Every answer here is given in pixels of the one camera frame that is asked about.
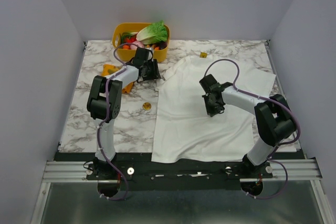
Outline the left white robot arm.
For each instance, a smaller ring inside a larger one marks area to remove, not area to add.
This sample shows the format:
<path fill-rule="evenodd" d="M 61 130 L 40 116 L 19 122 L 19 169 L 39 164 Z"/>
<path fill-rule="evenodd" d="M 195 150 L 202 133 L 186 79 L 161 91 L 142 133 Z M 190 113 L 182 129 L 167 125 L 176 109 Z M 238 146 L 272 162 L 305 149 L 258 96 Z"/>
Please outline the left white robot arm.
<path fill-rule="evenodd" d="M 114 147 L 114 122 L 121 109 L 122 89 L 127 85 L 160 78 L 158 61 L 152 48 L 138 47 L 128 62 L 122 62 L 121 69 L 105 77 L 95 76 L 91 85 L 87 110 L 97 128 L 97 150 L 95 154 L 98 173 L 104 179 L 112 179 L 121 171 L 112 163 Z"/>

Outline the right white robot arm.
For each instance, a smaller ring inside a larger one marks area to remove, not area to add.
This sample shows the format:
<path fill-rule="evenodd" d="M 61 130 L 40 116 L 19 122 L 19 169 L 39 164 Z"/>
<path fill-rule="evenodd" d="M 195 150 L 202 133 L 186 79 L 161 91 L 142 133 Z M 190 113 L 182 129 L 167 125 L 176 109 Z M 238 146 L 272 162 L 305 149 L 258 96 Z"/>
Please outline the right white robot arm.
<path fill-rule="evenodd" d="M 209 116 L 224 113 L 226 105 L 233 105 L 255 116 L 259 140 L 244 155 L 239 166 L 239 171 L 246 177 L 259 174 L 260 167 L 280 142 L 299 130 L 286 99 L 279 94 L 262 98 L 238 90 L 230 82 L 220 84 L 211 74 L 204 76 L 200 85 L 205 91 L 202 98 Z"/>

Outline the white t-shirt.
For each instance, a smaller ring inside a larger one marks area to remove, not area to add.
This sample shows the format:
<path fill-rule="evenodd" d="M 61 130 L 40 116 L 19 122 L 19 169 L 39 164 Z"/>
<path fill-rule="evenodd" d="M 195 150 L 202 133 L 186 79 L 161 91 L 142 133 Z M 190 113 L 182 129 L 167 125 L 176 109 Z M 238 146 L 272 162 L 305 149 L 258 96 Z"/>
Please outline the white t-shirt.
<path fill-rule="evenodd" d="M 152 161 L 240 161 L 259 140 L 253 134 L 254 116 L 244 110 L 226 105 L 224 113 L 207 115 L 199 83 L 207 73 L 219 83 L 234 82 L 263 97 L 270 95 L 276 78 L 251 63 L 220 61 L 216 56 L 178 61 L 165 72 L 158 88 Z"/>

